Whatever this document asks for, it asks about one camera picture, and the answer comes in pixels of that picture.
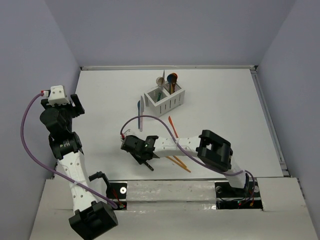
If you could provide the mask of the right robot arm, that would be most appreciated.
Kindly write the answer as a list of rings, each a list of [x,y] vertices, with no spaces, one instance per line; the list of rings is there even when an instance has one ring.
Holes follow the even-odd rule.
[[[231,143],[210,130],[203,130],[194,137],[173,139],[150,135],[145,140],[127,130],[121,140],[120,148],[130,153],[139,164],[169,156],[190,157],[205,168],[224,175],[235,196],[249,192],[249,174],[232,160]]]

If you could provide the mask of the orange-red plastic knife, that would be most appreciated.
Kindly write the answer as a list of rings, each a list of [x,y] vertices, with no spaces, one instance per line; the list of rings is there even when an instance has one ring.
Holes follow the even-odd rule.
[[[176,131],[176,128],[175,128],[175,126],[174,126],[174,123],[173,123],[172,118],[171,118],[170,115],[168,116],[168,121],[169,121],[169,123],[170,123],[170,125],[171,125],[171,127],[172,127],[172,130],[173,130],[173,132],[174,132],[175,137],[176,137],[176,138],[179,138],[178,133],[177,133],[177,131]]]

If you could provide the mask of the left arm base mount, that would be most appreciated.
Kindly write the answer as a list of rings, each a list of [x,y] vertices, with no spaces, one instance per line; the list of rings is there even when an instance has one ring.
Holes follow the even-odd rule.
[[[111,181],[107,187],[106,196],[116,205],[118,211],[127,210],[128,183],[125,181]]]

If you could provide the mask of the orange-red plastic spoon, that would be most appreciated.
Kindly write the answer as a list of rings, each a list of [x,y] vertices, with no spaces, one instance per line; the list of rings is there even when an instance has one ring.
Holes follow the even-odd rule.
[[[178,80],[178,75],[176,73],[173,73],[173,80],[172,80],[172,84],[175,85],[177,83]]]

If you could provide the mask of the metal knife teal handle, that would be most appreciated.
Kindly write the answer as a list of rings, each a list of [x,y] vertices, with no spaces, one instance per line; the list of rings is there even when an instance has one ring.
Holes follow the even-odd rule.
[[[159,102],[162,99],[163,88],[165,85],[165,70],[163,70],[162,76],[160,76],[156,79],[156,84],[159,87],[159,92],[157,95],[157,101]]]

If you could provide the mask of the blue plastic knife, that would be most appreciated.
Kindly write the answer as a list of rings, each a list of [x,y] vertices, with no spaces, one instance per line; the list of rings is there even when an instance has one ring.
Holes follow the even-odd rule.
[[[140,116],[140,107],[141,107],[141,101],[139,100],[138,102],[137,102],[137,116]],[[138,117],[137,118],[137,128],[138,128],[138,130],[140,130],[140,118]]]

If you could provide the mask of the beige long spoon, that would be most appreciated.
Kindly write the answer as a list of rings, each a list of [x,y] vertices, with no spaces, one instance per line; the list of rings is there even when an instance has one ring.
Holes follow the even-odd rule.
[[[161,87],[165,84],[165,79],[163,77],[158,77],[155,82],[159,87]]]

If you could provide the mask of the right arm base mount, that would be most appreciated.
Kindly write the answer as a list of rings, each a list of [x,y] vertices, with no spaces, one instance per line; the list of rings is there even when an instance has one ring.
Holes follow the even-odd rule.
[[[216,208],[218,210],[239,209],[263,209],[259,185],[255,182],[254,194],[252,194],[253,182],[249,182],[248,191],[233,188],[227,181],[214,183],[216,193]]]

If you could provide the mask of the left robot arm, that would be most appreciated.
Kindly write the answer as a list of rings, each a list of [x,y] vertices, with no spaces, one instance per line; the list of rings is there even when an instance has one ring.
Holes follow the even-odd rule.
[[[114,204],[98,199],[110,194],[111,185],[97,181],[92,193],[85,168],[85,156],[80,137],[72,130],[73,119],[85,110],[76,94],[70,97],[41,100],[44,111],[39,119],[49,131],[49,145],[54,157],[68,179],[74,215],[69,218],[71,228],[84,240],[94,240],[118,225]]]

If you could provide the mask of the blue plastic spoon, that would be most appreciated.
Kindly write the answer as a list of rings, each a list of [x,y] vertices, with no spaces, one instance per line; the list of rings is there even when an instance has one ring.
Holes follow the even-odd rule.
[[[169,84],[169,87],[168,87],[168,92],[170,93],[170,94],[172,94],[173,92],[172,92],[172,88],[173,88],[173,80],[175,80],[175,75],[173,74],[173,73],[171,73],[171,74],[169,74],[168,76],[167,76],[167,81],[168,81],[168,84]]]

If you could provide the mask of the metal knife black handle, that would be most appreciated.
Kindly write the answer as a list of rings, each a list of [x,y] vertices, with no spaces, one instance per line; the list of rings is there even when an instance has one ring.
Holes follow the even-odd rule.
[[[145,165],[149,170],[154,171],[154,168],[149,163],[147,163],[146,161],[143,162],[142,164]]]

